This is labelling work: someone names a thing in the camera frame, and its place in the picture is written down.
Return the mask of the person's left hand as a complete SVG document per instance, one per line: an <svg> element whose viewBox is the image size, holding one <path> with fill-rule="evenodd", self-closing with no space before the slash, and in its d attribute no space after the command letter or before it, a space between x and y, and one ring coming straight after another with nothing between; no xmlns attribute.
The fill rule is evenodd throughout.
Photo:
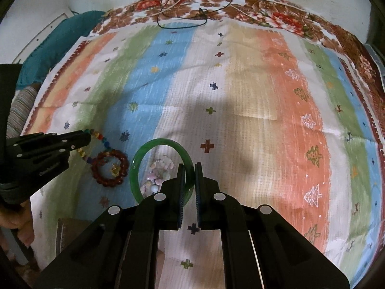
<svg viewBox="0 0 385 289"><path fill-rule="evenodd" d="M35 239L31 202L27 200L18 211L9 211L1 207L1 227L18 230L18 239L29 248Z"/></svg>

